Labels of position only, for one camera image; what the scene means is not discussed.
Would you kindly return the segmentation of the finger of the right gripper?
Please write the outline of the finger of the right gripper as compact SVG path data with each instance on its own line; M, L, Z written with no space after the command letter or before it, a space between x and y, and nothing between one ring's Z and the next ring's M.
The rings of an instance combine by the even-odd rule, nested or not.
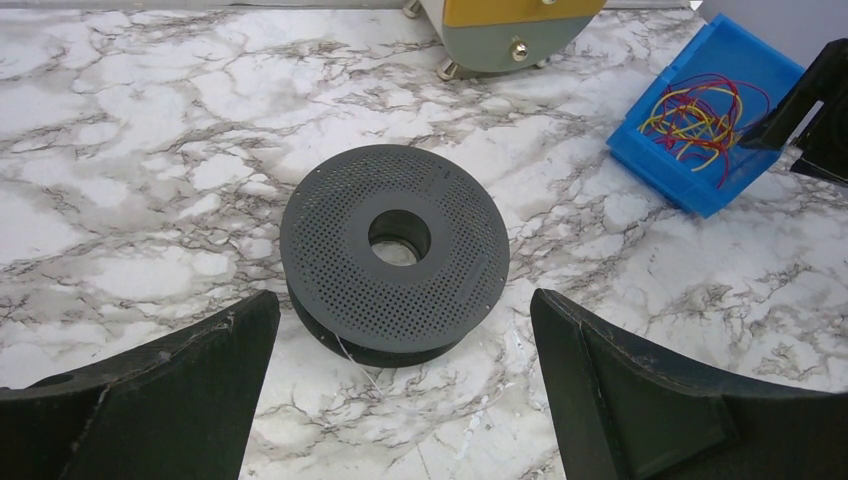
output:
M828 42L777 106L748 130L738 145L779 150L815 104L827 105L847 81L847 39Z
M800 157L790 171L847 186L847 94L825 102L795 145Z

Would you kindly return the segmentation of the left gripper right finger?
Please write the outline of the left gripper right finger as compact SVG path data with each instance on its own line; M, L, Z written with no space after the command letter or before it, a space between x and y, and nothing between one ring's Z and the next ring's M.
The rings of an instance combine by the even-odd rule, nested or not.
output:
M537 290L531 321L570 479L843 479L847 396L695 361Z

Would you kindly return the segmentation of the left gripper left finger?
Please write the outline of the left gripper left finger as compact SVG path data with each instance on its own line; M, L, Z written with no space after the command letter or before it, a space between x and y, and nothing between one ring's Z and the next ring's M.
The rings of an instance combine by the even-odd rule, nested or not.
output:
M280 321L263 290L123 353L1 391L5 479L235 479Z

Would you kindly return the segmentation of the blue plastic bin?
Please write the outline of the blue plastic bin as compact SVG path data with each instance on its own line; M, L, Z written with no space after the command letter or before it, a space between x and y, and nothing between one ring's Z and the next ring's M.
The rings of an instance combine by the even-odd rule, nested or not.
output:
M608 138L611 155L680 209L707 218L780 154L745 149L804 68L724 15L702 27Z

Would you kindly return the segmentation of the black cable spool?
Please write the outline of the black cable spool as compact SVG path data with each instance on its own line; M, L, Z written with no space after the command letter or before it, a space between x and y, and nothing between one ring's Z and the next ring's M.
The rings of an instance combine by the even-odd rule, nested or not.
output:
M403 368L457 346L498 302L510 248L493 199L410 146L339 153L294 189L280 226L287 291L326 348Z

